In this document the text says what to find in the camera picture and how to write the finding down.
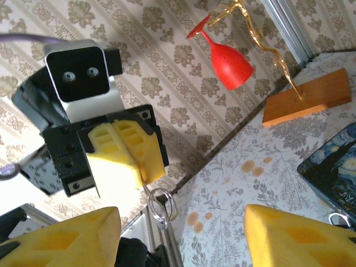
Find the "starry night picture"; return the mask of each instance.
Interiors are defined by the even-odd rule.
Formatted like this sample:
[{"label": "starry night picture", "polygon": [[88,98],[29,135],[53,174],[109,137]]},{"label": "starry night picture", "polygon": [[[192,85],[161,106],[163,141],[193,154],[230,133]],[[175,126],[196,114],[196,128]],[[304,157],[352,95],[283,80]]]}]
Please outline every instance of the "starry night picture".
[{"label": "starry night picture", "polygon": [[312,188],[356,220],[356,123],[302,162],[298,172]]}]

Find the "wooden base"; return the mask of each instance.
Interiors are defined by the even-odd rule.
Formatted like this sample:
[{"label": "wooden base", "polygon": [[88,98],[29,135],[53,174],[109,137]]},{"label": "wooden base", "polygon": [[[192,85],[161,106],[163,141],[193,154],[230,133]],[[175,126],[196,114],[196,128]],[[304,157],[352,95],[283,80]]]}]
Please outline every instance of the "wooden base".
[{"label": "wooden base", "polygon": [[267,98],[262,124],[265,127],[351,102],[351,92],[344,68]]}]

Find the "yellow foam block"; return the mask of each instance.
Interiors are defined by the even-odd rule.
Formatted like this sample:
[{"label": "yellow foam block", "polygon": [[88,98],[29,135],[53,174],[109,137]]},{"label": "yellow foam block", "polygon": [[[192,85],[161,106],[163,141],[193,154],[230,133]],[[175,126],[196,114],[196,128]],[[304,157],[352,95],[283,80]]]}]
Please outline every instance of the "yellow foam block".
[{"label": "yellow foam block", "polygon": [[261,205],[246,206],[244,228],[254,266],[356,266],[355,232]]},{"label": "yellow foam block", "polygon": [[166,174],[156,133],[148,135],[136,121],[116,120],[112,126],[138,164],[145,183],[150,184]]},{"label": "yellow foam block", "polygon": [[100,197],[125,197],[140,186],[140,169],[110,123],[95,127],[88,137],[95,152],[86,156]]},{"label": "yellow foam block", "polygon": [[13,238],[20,246],[1,267],[113,267],[120,239],[120,214],[106,207]]}]

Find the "patterned wallpaper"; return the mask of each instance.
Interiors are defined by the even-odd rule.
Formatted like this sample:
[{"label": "patterned wallpaper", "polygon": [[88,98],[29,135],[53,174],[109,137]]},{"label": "patterned wallpaper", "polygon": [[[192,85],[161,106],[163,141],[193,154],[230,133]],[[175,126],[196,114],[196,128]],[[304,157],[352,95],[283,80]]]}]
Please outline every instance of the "patterned wallpaper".
[{"label": "patterned wallpaper", "polygon": [[[211,38],[233,46],[255,68],[253,77],[234,91],[217,80],[209,46],[201,36],[187,34],[219,1],[212,0],[0,0],[3,32],[28,32],[65,39],[91,38],[117,46],[125,73],[116,77],[126,107],[151,103],[170,158],[167,175],[154,186],[173,189],[184,176],[195,174],[236,132],[241,123],[272,93],[285,84],[273,57],[252,42],[239,11],[207,29]],[[255,24],[292,69],[296,62],[261,1],[246,0]],[[22,158],[29,137],[38,131],[11,104],[17,86],[41,68],[39,43],[0,43],[0,165]],[[36,146],[42,141],[33,142]],[[100,206],[96,193],[86,196]],[[71,203],[72,215],[88,209],[83,198]],[[48,205],[56,202],[54,198]],[[57,210],[65,210],[65,198]],[[141,197],[138,204],[144,205]]]},{"label": "patterned wallpaper", "polygon": [[315,53],[356,48],[356,0],[291,0]]}]

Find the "floral tablecloth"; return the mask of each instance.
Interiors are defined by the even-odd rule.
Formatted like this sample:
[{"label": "floral tablecloth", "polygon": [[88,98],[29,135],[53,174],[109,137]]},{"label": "floral tablecloth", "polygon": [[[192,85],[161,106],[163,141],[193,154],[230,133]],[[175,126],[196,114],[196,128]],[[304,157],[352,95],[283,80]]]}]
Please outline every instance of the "floral tablecloth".
[{"label": "floral tablecloth", "polygon": [[331,209],[300,178],[297,166],[356,121],[356,52],[318,56],[297,85],[346,69],[353,102],[270,128],[261,111],[175,196],[172,222],[184,266],[251,266],[244,234],[247,204],[262,204],[327,222]]}]

